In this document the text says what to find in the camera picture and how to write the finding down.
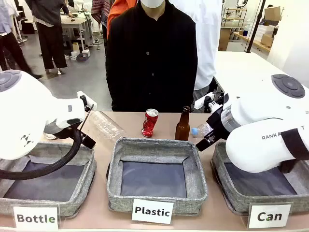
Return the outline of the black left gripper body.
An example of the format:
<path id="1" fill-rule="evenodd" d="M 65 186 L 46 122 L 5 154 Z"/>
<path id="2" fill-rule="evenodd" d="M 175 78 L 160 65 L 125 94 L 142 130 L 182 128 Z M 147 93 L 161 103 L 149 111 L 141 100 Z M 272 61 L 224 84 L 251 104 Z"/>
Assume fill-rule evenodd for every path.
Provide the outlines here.
<path id="1" fill-rule="evenodd" d="M 61 129 L 55 123 L 51 123 L 44 128 L 44 135 L 48 140 L 66 139 L 72 136 L 72 130 L 78 128 L 80 124 L 76 123 Z"/>

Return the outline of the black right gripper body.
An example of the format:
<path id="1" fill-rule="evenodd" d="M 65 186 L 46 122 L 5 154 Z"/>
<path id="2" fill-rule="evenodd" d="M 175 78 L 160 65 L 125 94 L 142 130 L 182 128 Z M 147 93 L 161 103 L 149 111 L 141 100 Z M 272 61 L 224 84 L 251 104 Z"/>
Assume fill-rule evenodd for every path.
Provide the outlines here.
<path id="1" fill-rule="evenodd" d="M 230 132 L 226 130 L 221 121 L 223 107 L 220 107 L 208 117 L 207 123 L 212 128 L 212 131 L 207 134 L 207 138 L 211 140 L 226 140 Z"/>

